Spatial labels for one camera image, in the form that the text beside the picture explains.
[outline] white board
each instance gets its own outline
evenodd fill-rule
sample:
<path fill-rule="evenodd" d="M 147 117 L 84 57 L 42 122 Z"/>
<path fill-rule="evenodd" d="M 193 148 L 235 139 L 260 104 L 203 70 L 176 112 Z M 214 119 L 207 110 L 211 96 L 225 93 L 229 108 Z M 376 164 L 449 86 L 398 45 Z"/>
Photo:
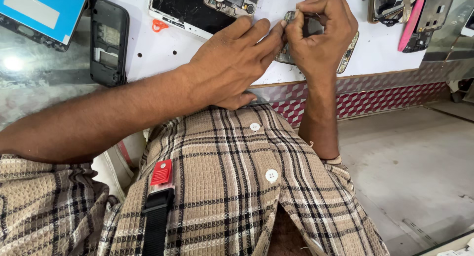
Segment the white board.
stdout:
<path fill-rule="evenodd" d="M 128 81 L 175 69 L 193 57 L 204 39 L 184 30 L 169 27 L 152 31 L 153 18 L 148 15 L 148 0 L 110 0 L 130 14 L 126 72 Z M 303 0 L 260 0 L 255 19 L 268 18 L 275 25 L 285 13 Z M 359 22 L 359 41 L 344 73 L 338 76 L 383 73 L 418 68 L 425 51 L 404 54 L 397 51 L 404 25 L 386 27 L 367 22 L 368 1 L 347 0 Z M 253 85 L 304 80 L 293 65 L 273 62 Z"/>

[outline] beige plaid shirt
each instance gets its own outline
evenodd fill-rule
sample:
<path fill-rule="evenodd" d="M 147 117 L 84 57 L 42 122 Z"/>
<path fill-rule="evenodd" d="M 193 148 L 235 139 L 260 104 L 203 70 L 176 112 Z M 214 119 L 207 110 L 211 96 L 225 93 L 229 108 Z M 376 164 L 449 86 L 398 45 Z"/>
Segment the beige plaid shirt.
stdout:
<path fill-rule="evenodd" d="M 124 203 L 92 180 L 89 163 L 3 155 L 0 255 L 140 255 L 151 172 L 166 159 L 176 186 L 166 255 L 266 255 L 278 203 L 315 255 L 388 255 L 341 158 L 322 162 L 267 105 L 157 126 Z"/>

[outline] grey floor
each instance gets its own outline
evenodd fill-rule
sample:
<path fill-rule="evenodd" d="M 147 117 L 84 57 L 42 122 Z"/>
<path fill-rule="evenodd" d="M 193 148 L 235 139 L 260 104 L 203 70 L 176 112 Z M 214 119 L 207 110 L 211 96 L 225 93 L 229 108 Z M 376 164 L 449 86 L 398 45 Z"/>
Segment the grey floor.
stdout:
<path fill-rule="evenodd" d="M 421 252 L 474 227 L 474 124 L 418 107 L 341 121 L 339 139 L 359 201 L 391 255 Z"/>

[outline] shirt button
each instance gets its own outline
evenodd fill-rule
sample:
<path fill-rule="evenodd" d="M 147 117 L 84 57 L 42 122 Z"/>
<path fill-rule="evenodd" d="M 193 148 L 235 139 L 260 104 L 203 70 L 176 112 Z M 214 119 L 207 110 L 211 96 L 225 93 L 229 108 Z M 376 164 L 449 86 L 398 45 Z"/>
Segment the shirt button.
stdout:
<path fill-rule="evenodd" d="M 250 124 L 250 129 L 253 131 L 258 131 L 260 129 L 260 125 L 257 123 Z"/>
<path fill-rule="evenodd" d="M 278 179 L 278 172 L 275 169 L 269 169 L 265 174 L 265 178 L 271 183 L 275 182 Z"/>

